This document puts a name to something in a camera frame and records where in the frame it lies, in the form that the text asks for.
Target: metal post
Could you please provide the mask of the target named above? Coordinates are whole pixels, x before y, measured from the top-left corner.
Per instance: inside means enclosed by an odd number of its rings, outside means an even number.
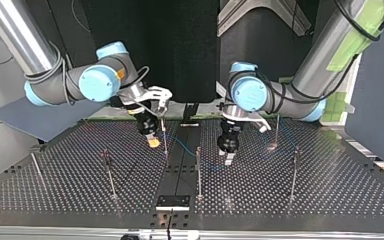
[[[198,168],[198,200],[204,198],[201,186],[201,147],[196,148],[196,167]]]
[[[23,0],[0,0],[0,37],[26,75],[44,73],[57,61]]]

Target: yellow object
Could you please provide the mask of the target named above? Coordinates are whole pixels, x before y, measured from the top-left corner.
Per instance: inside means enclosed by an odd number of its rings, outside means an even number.
[[[126,76],[126,70],[124,68],[117,71],[117,78],[119,81]]]
[[[148,144],[151,148],[156,148],[160,146],[160,140],[158,140],[158,138],[151,138],[148,139]]]

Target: gray panel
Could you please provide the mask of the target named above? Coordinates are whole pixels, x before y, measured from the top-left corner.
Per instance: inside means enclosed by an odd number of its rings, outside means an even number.
[[[1,107],[0,121],[43,141],[50,141],[103,106],[104,103],[83,100],[76,102],[74,106],[62,104],[37,107],[24,97]]]
[[[384,160],[384,32],[363,53],[351,104],[347,134]]]
[[[38,156],[46,188],[30,161],[0,176],[0,226],[149,229],[168,227],[162,223],[171,218],[171,230],[384,232],[384,172],[335,133],[284,120],[279,147],[270,152],[274,131],[247,126],[226,167],[217,155],[219,121],[201,121],[204,198],[191,212],[154,211],[167,172],[162,146],[151,150],[134,122],[87,122]],[[177,126],[168,123],[171,136]],[[198,142],[194,132],[186,139],[190,149]],[[302,165],[289,204],[295,144]],[[99,163],[106,147],[117,161],[118,202]]]

